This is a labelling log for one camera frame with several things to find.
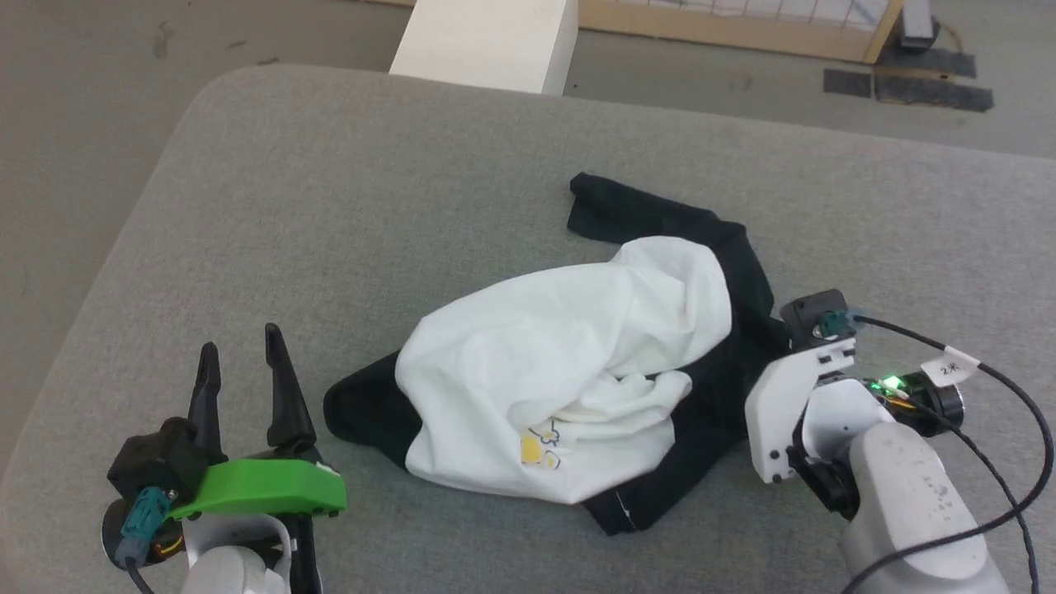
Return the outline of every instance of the white cloth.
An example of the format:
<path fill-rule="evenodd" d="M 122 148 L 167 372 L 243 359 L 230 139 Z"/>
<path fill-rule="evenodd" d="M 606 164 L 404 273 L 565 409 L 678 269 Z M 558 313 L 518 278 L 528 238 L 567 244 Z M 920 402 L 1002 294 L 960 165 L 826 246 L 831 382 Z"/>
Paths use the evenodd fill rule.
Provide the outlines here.
<path fill-rule="evenodd" d="M 671 412 L 692 388 L 672 370 L 731 323 L 715 255 L 668 237 L 454 301 L 418 323 L 396 363 L 422 421 L 407 469 L 560 503 L 647 472 L 674 443 Z"/>

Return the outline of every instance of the cartoon graphic on shirt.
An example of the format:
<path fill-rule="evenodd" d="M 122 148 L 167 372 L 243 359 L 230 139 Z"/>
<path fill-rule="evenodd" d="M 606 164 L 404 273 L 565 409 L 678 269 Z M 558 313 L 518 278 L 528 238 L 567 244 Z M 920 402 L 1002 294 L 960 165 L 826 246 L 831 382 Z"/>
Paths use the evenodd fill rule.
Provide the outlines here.
<path fill-rule="evenodd" d="M 527 433 L 521 435 L 521 463 L 557 470 L 561 466 L 561 458 L 552 449 L 543 449 L 543 446 L 555 446 L 559 442 L 561 432 L 554 427 L 552 419 L 549 430 L 539 432 L 529 428 Z"/>

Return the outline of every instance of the black cable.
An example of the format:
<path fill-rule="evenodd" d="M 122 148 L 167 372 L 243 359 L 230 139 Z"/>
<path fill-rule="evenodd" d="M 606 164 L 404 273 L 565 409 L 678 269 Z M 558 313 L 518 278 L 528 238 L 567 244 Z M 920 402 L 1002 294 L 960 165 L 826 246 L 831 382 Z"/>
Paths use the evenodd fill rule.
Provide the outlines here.
<path fill-rule="evenodd" d="M 970 449 L 972 452 L 975 453 L 980 461 L 982 461 L 983 465 L 986 466 L 986 469 L 991 471 L 991 475 L 993 475 L 994 479 L 997 480 L 997 484 L 1001 485 L 1001 490 L 1004 491 L 1004 497 L 1008 500 L 1008 503 L 1012 504 L 1013 509 L 1019 505 L 1019 502 L 1016 501 L 1016 496 L 1013 495 L 1012 489 L 1008 488 L 1008 483 L 1005 482 L 1004 477 L 1001 476 L 1001 472 L 998 472 L 997 468 L 995 468 L 994 464 L 989 461 L 989 458 L 987 458 L 986 454 L 979 449 L 979 446 L 976 445 L 976 442 L 974 442 L 972 438 L 964 434 L 964 431 L 961 431 L 961 428 L 954 425 L 948 419 L 931 410 L 923 403 L 912 398 L 909 398 L 909 402 L 917 407 L 919 412 L 923 412 L 925 416 L 928 416 L 936 423 L 939 423 L 945 427 L 947 431 L 954 433 L 958 437 L 958 439 L 964 442 L 964 445 L 968 446 L 968 449 Z M 1023 549 L 1026 550 L 1026 568 L 1031 574 L 1031 591 L 1037 593 L 1040 588 L 1040 579 L 1038 578 L 1038 559 L 1034 553 L 1034 540 L 1031 539 L 1031 528 L 1027 527 L 1026 520 L 1023 518 L 1022 514 L 1016 514 L 1016 523 L 1019 524 L 1019 530 L 1023 533 Z"/>
<path fill-rule="evenodd" d="M 135 559 L 126 557 L 125 567 L 128 568 L 132 583 L 135 583 L 135 587 L 139 589 L 139 594 L 154 594 L 154 591 L 150 589 L 150 586 L 147 586 L 147 581 L 139 575 L 139 569 L 135 567 Z"/>
<path fill-rule="evenodd" d="M 918 333 L 916 333 L 916 332 L 913 332 L 911 330 L 906 330 L 905 328 L 902 328 L 901 326 L 897 326 L 897 324 L 893 324 L 893 323 L 890 323 L 890 322 L 886 322 L 886 321 L 883 321 L 883 320 L 879 320 L 879 319 L 875 319 L 875 318 L 870 318 L 870 317 L 867 317 L 867 316 L 859 316 L 859 315 L 856 315 L 856 316 L 853 317 L 853 319 L 854 319 L 854 321 L 859 321 L 859 322 L 862 322 L 862 323 L 868 323 L 870 326 L 875 326 L 878 328 L 883 328 L 883 329 L 886 329 L 886 330 L 890 330 L 891 332 L 901 334 L 903 336 L 907 336 L 909 338 L 913 338 L 916 340 L 924 342 L 925 345 L 928 345 L 930 347 L 935 347 L 936 349 L 939 349 L 939 350 L 943 350 L 944 351 L 946 349 L 946 346 L 943 345 L 942 342 L 939 342 L 938 340 L 935 340 L 932 338 L 928 338 L 927 336 L 924 336 L 922 334 L 918 334 Z M 885 556 L 881 557 L 875 562 L 873 562 L 871 565 L 867 567 L 865 570 L 863 570 L 856 576 L 854 576 L 854 578 L 851 579 L 850 583 L 848 583 L 847 587 L 844 588 L 843 594 L 851 594 L 852 592 L 854 592 L 854 590 L 856 590 L 860 586 L 862 586 L 862 583 L 865 582 L 865 580 L 868 579 L 869 576 L 871 576 L 872 574 L 876 573 L 878 570 L 880 570 L 881 568 L 887 565 L 888 563 L 892 563 L 892 562 L 898 561 L 900 559 L 904 559 L 905 557 L 908 557 L 909 555 L 912 555 L 912 554 L 916 554 L 916 553 L 920 553 L 922 551 L 928 551 L 930 549 L 936 549 L 936 547 L 942 546 L 944 544 L 949 544 L 950 542 L 957 542 L 959 540 L 964 540 L 965 538 L 972 538 L 973 536 L 977 536 L 977 535 L 989 532 L 989 531 L 992 531 L 992 530 L 994 530 L 994 528 L 996 528 L 996 527 L 998 527 L 998 526 L 1006 523 L 1008 520 L 1011 520 L 1011 519 L 1013 519 L 1013 518 L 1015 518 L 1017 516 L 1022 515 L 1023 511 L 1025 511 L 1027 507 L 1030 507 L 1031 504 L 1034 503 L 1035 500 L 1038 499 L 1038 496 L 1041 495 L 1041 491 L 1044 490 L 1045 485 L 1049 483 L 1049 478 L 1052 476 L 1052 471 L 1053 471 L 1053 458 L 1054 458 L 1054 452 L 1053 452 L 1053 437 L 1052 437 L 1052 433 L 1049 430 L 1049 423 L 1045 422 L 1044 414 L 1041 413 L 1041 409 L 1038 408 L 1038 405 L 1031 398 L 1031 396 L 1027 395 L 1027 393 L 1025 391 L 1023 391 L 1023 389 L 1020 388 L 1019 385 L 1017 385 L 1012 379 L 1008 379 L 1008 377 L 1005 376 L 1003 373 L 1001 373 L 1000 371 L 997 371 L 996 369 L 994 369 L 993 367 L 991 367 L 991 366 L 988 366 L 988 365 L 986 365 L 984 363 L 980 363 L 979 366 L 978 366 L 978 368 L 983 373 L 989 375 L 994 379 L 997 379 L 998 382 L 1000 382 L 1001 384 L 1003 384 L 1006 388 L 1008 388 L 1010 390 L 1012 390 L 1013 393 L 1015 393 L 1019 397 L 1019 400 L 1022 401 L 1024 405 L 1026 405 L 1026 408 L 1030 409 L 1031 414 L 1034 415 L 1034 420 L 1038 424 L 1038 429 L 1041 430 L 1041 440 L 1044 442 L 1044 460 L 1043 460 L 1042 465 L 1041 465 L 1041 474 L 1038 476 L 1038 481 L 1034 484 L 1034 487 L 1031 489 L 1030 493 L 1026 494 L 1026 497 L 1024 497 L 1022 499 L 1022 501 L 1020 501 L 1017 505 L 1013 505 L 1012 509 L 1010 509 L 1008 512 L 1005 512 L 1004 514 L 1002 514 L 1002 515 L 998 516 L 997 518 L 995 518 L 995 519 L 986 522 L 985 524 L 982 524 L 982 525 L 977 526 L 975 528 L 972 528 L 972 530 L 968 530 L 968 531 L 964 531 L 964 532 L 960 532 L 960 533 L 957 533 L 957 534 L 954 534 L 954 535 L 950 535 L 950 536 L 946 536 L 946 537 L 943 537 L 943 538 L 937 538 L 935 540 L 929 540 L 927 542 L 922 542 L 922 543 L 916 544 L 913 546 L 908 546 L 908 547 L 903 549 L 901 551 L 895 551 L 894 553 L 890 553 L 888 555 L 885 555 Z M 1038 592 L 1038 588 L 1039 588 L 1038 582 L 1034 581 L 1034 583 L 1032 584 L 1032 591 L 1033 592 Z"/>

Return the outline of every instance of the concrete floor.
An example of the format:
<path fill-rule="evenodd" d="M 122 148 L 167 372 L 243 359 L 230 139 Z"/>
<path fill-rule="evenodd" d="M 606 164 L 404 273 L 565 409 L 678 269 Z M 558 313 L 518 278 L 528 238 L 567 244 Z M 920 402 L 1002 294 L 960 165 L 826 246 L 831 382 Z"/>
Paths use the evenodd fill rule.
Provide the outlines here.
<path fill-rule="evenodd" d="M 824 95 L 821 60 L 590 32 L 566 94 L 1056 157 L 1056 4 L 932 5 L 978 55 L 991 112 Z M 0 471 L 194 95 L 272 59 L 385 71 L 409 15 L 347 0 L 0 2 Z"/>

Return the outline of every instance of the floor stain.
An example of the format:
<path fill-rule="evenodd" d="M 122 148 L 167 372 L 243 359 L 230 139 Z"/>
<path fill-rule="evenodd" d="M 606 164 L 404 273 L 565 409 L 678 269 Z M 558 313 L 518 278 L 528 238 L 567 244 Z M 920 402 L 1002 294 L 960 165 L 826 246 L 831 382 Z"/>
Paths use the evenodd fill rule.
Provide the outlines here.
<path fill-rule="evenodd" d="M 154 47 L 152 52 L 154 57 L 164 60 L 169 57 L 169 38 L 176 33 L 176 30 L 169 29 L 166 24 L 169 21 L 162 21 L 157 24 L 157 33 L 154 34 Z"/>

